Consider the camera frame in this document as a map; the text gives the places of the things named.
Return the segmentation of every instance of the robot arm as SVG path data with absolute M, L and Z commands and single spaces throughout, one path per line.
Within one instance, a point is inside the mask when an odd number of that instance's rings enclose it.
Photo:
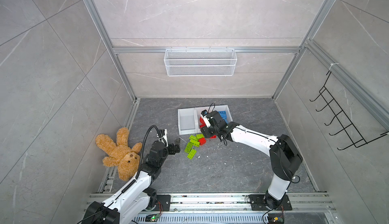
M 161 173 L 161 167 L 168 154 L 180 152 L 179 142 L 167 143 L 166 130 L 159 130 L 159 133 L 160 138 L 152 144 L 141 165 L 139 175 L 136 174 L 118 192 L 102 203 L 90 204 L 82 224 L 128 224 L 142 210 L 153 210 L 158 201 L 157 193 L 149 186 Z
M 205 138 L 216 135 L 220 140 L 229 140 L 248 145 L 260 150 L 270 157 L 271 168 L 274 172 L 270 187 L 268 188 L 264 204 L 269 209 L 277 208 L 287 191 L 294 174 L 303 161 L 299 151 L 287 135 L 276 137 L 262 134 L 235 122 L 228 124 L 221 118 L 219 112 L 201 113 L 206 126 L 201 128 Z

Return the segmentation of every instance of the mounting plate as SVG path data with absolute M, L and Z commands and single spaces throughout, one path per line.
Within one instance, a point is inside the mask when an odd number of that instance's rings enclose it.
M 157 195 L 157 201 L 161 202 L 162 210 L 169 211 L 170 210 L 170 199 L 171 196 L 168 194 Z M 159 211 L 159 205 L 156 205 L 153 211 Z
M 251 194 L 249 195 L 250 198 L 250 204 L 252 210 L 269 210 L 265 202 L 263 202 L 265 195 L 264 194 Z M 280 207 L 278 207 L 276 210 L 282 210 L 282 206 L 284 206 L 284 210 L 292 210 L 292 205 L 289 200 L 289 197 L 287 195 L 284 196 L 282 199 L 282 202 L 280 204 Z

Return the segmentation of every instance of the white wire basket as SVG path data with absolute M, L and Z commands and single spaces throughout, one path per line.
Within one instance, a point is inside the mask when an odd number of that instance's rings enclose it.
M 232 76 L 236 53 L 229 48 L 167 49 L 163 60 L 168 76 Z

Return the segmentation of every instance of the marble floor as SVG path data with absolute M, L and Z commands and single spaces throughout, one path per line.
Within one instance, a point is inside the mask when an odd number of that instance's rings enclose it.
M 274 101 L 268 98 L 141 99 L 130 129 L 129 145 L 141 142 L 153 124 L 159 129 L 167 129 L 168 142 L 173 142 L 179 137 L 177 109 L 208 106 L 212 102 L 228 105 L 233 121 L 249 129 L 269 135 L 288 134 Z M 145 152 L 156 137 L 154 131 L 149 134 Z M 187 141 L 189 135 L 181 137 Z M 260 151 L 235 142 L 228 142 L 225 146 L 218 139 L 211 139 L 199 147 L 190 160 L 183 151 L 185 145 L 181 143 L 181 153 L 168 156 L 152 188 L 158 192 L 265 192 L 270 185 L 273 176 L 270 158 Z M 303 165 L 296 174 L 301 181 L 291 184 L 288 191 L 313 192 Z M 116 192 L 125 183 L 115 179 L 112 191 Z

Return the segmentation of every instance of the teddy bear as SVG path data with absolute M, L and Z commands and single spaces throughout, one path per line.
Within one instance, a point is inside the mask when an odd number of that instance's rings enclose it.
M 116 134 L 116 144 L 108 136 L 100 134 L 96 137 L 96 145 L 105 153 L 108 154 L 103 159 L 104 166 L 118 167 L 119 178 L 123 181 L 128 181 L 138 171 L 139 167 L 139 151 L 142 148 L 142 143 L 137 143 L 131 149 L 128 147 L 127 128 L 121 128 Z

